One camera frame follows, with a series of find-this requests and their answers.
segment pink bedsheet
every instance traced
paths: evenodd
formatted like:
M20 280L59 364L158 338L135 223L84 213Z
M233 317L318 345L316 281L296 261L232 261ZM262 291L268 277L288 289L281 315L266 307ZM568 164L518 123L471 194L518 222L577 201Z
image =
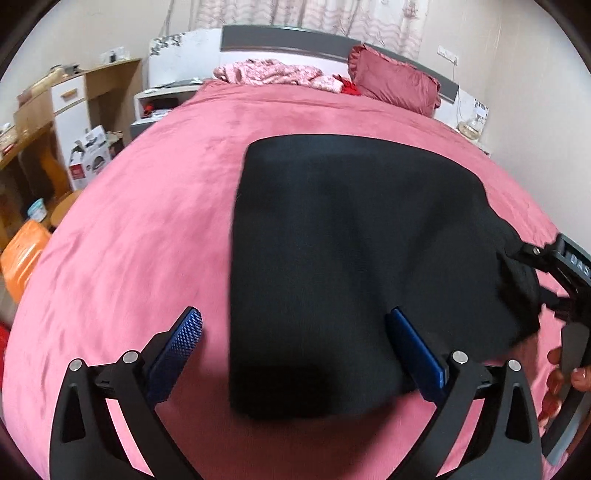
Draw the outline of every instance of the pink bedsheet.
M503 170L445 125L366 97L288 85L205 86L126 148L86 189L51 239L10 335L4 377L8 429L48 478L51 422L69 361L113 362L168 330L187 305L205 336L157 412L206 480L385 479L433 412L417 395L358 419L256 424L228 404L228 278L232 208L242 159L270 135L330 133L432 150L469 168L492 207L522 238L543 244L556 229ZM556 287L547 276L544 285ZM560 325L541 316L522 345L540 407L548 350ZM121 414L132 463L146 469ZM457 465L476 411L446 468Z

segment red pillow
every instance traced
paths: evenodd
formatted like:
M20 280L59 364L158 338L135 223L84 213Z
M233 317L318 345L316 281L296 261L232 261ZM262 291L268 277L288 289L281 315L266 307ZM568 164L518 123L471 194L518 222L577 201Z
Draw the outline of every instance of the red pillow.
M441 105L437 79L366 45L351 50L349 75L361 94L421 115L432 117Z

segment gray headboard trim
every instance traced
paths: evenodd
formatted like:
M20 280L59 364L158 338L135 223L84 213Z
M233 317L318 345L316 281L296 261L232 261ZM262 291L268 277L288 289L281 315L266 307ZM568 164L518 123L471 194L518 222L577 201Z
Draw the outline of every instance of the gray headboard trim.
M351 48L358 45L359 40L331 35L329 33L305 30L294 27L276 27L273 25L226 25L222 30L221 51L235 50L269 50L286 53L308 54L329 60L347 61ZM393 53L382 47L372 45L376 50L390 58L415 65L441 84L440 94L446 100L454 102L458 85L447 77L434 72L406 57Z

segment black cloth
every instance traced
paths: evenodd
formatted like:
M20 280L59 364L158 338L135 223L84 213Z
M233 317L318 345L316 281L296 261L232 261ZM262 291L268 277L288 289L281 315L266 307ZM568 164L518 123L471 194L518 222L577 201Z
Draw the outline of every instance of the black cloth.
M477 361L539 328L535 272L480 180L373 138L288 135L246 152L230 279L230 403L257 419L361 414L408 389L400 306Z

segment drawer handle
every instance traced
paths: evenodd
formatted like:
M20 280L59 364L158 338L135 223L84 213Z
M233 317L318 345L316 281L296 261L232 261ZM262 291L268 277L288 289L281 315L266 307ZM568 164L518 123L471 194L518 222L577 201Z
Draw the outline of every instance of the drawer handle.
M68 90L67 92L64 92L61 94L61 98L64 99L65 101L68 101L70 98L72 97L76 97L78 96L78 89L74 88L72 90Z

